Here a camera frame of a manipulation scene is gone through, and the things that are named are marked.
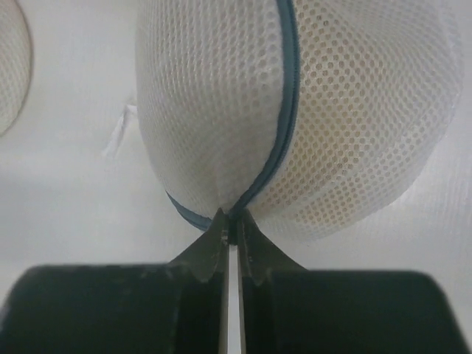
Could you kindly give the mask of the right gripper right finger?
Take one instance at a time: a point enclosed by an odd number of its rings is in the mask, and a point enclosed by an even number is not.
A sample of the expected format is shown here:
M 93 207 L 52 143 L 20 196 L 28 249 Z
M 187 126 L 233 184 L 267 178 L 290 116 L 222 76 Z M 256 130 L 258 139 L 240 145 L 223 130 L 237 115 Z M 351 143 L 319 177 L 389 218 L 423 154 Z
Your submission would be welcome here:
M 427 274 L 308 270 L 244 212 L 235 224 L 244 353 L 468 353 Z

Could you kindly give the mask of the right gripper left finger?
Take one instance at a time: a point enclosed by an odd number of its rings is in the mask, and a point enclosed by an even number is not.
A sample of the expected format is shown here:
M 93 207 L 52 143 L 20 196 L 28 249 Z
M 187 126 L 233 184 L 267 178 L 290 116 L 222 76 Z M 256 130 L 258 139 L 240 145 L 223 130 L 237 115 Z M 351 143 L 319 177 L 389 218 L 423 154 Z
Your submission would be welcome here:
M 1 308 L 3 353 L 226 353 L 229 220 L 159 264 L 41 265 Z

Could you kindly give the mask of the white mesh laundry bag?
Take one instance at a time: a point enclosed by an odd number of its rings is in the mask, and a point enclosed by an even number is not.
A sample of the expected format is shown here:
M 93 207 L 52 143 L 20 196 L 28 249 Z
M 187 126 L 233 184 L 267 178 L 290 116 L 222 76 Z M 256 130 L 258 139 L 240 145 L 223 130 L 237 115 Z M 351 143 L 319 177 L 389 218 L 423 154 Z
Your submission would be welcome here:
M 446 1 L 139 1 L 134 116 L 178 213 L 325 237 L 398 199 L 454 116 Z

